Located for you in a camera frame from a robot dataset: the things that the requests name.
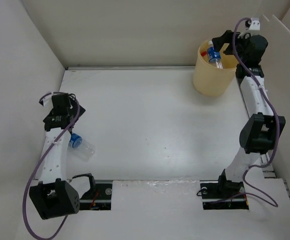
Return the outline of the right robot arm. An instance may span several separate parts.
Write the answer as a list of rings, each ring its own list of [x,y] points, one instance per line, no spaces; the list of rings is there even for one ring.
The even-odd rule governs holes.
[[[268,46],[266,38],[227,30],[213,38],[212,43],[217,51],[227,44],[224,54],[238,60],[235,77],[250,115],[240,132],[236,156],[222,171],[217,183],[208,187],[213,198],[231,199],[242,194],[248,171],[258,167],[256,161],[269,151],[276,152],[286,119],[277,114],[265,89],[260,62]]]

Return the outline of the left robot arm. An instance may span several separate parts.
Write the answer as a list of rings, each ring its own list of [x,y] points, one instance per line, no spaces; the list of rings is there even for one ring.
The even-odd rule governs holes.
[[[43,106],[47,100],[51,100],[52,109],[43,119],[45,150],[37,169],[38,183],[29,187],[29,197],[43,220],[76,214],[81,209],[82,197],[89,199],[98,193],[91,173],[75,176],[88,179],[80,184],[79,192],[66,176],[68,149],[83,145],[83,139],[73,133],[73,128],[86,110],[73,93],[51,92],[39,103]]]

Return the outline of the red label plastic bottle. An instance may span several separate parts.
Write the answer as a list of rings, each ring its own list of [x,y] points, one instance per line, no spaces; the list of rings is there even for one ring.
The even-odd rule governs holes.
[[[201,55],[202,57],[205,57],[205,56],[207,55],[207,52],[206,52],[206,51],[203,51],[203,52],[200,53],[200,55]]]

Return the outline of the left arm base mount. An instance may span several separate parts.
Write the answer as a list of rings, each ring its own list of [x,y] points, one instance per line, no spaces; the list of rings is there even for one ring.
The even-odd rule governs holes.
[[[80,211],[111,210],[113,181],[96,180],[94,192],[90,191],[90,182],[86,176],[74,178],[69,184],[78,192]]]

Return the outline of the blue label bottle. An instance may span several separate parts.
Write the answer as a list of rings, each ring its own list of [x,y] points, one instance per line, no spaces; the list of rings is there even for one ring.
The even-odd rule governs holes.
[[[218,51],[215,51],[214,44],[211,40],[208,41],[208,48],[206,52],[208,63],[218,69],[223,69],[221,55]]]
[[[68,143],[68,156],[81,161],[89,161],[95,153],[95,147],[86,139],[72,133]]]

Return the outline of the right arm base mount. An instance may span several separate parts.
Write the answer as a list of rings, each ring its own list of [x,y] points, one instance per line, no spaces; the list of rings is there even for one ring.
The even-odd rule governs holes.
[[[242,183],[238,187],[221,186],[216,180],[203,180],[199,184],[196,195],[201,197],[203,210],[249,210]]]

